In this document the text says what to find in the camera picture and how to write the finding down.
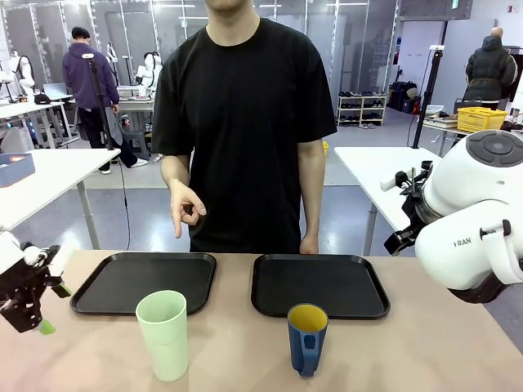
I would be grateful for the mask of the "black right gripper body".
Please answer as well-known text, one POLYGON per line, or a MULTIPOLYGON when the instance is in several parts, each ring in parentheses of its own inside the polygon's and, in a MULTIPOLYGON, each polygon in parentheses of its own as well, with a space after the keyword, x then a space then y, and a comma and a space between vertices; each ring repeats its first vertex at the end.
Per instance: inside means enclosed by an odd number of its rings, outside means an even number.
POLYGON ((429 224, 420 191, 408 193, 401 210, 409 218, 409 224, 391 234, 384 242, 391 256, 397 256, 407 247, 412 247, 421 230, 429 224))

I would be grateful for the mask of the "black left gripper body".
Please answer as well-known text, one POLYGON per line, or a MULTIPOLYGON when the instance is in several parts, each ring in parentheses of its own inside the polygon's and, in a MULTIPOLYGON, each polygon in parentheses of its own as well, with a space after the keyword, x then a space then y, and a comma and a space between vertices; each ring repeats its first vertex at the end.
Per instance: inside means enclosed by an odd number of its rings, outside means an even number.
POLYGON ((17 261, 1 274, 1 316, 19 333, 34 330, 42 321, 41 297, 47 288, 62 297, 62 277, 48 265, 17 261))

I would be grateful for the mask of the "person's right hand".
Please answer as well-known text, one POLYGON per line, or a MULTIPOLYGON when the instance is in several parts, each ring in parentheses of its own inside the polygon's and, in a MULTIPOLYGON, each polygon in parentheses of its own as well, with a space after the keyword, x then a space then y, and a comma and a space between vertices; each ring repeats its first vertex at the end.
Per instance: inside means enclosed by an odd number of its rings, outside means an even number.
POLYGON ((197 194, 181 180, 169 181, 168 188, 171 194, 172 222, 175 238, 182 235, 182 225, 194 226, 202 216, 207 214, 206 207, 197 194))

